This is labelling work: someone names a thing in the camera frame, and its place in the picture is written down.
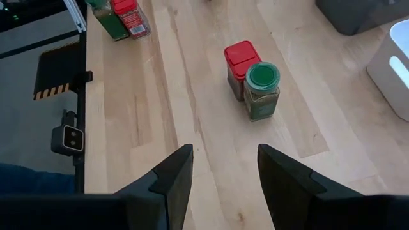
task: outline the wooden table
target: wooden table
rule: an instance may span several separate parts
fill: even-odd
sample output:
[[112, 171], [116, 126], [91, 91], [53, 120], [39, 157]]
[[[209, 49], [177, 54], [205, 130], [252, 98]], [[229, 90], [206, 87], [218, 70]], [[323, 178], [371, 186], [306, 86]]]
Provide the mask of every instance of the wooden table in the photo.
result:
[[[271, 229], [256, 150], [267, 143], [344, 185], [409, 193], [409, 123], [365, 66], [391, 24], [338, 34], [313, 0], [140, 0], [152, 27], [112, 42], [89, 11], [87, 193], [115, 192], [185, 143], [194, 177], [185, 229]], [[223, 50], [250, 40], [281, 71], [272, 119], [251, 123]]]

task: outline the wood grain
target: wood grain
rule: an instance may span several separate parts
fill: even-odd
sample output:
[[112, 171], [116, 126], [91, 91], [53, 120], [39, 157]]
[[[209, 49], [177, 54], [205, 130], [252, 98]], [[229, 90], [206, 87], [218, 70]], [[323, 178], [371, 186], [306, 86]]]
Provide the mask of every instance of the wood grain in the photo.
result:
[[[86, 192], [115, 192], [192, 143], [185, 229], [271, 229], [267, 143], [365, 194], [409, 193], [409, 124], [364, 70], [392, 24], [345, 37], [313, 2], [140, 0], [152, 34], [120, 42], [89, 13]], [[223, 50], [241, 40], [281, 71], [271, 119], [250, 122], [227, 83]]]

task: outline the green spice bottle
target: green spice bottle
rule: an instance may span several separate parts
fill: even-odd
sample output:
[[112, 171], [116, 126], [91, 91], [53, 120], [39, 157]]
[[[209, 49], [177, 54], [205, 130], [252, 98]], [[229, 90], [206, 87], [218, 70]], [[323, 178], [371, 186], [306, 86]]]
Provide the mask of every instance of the green spice bottle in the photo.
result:
[[129, 37], [128, 30], [112, 10], [110, 0], [86, 0], [86, 2], [114, 41]]
[[280, 72], [271, 63], [252, 65], [244, 82], [244, 102], [251, 121], [273, 115], [280, 95]]

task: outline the green lid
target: green lid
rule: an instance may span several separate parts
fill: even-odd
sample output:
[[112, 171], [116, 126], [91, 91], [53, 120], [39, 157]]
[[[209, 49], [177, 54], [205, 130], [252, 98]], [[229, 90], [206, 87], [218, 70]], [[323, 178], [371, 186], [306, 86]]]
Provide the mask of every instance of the green lid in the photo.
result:
[[273, 93], [280, 82], [280, 72], [275, 65], [260, 62], [252, 65], [246, 73], [245, 80], [250, 90], [257, 94]]

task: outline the blue fabric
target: blue fabric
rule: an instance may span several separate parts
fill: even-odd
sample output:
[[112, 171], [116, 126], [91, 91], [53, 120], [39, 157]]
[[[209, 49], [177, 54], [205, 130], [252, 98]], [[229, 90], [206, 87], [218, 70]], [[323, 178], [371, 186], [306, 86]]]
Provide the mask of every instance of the blue fabric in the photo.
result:
[[74, 176], [0, 164], [0, 194], [73, 194]]

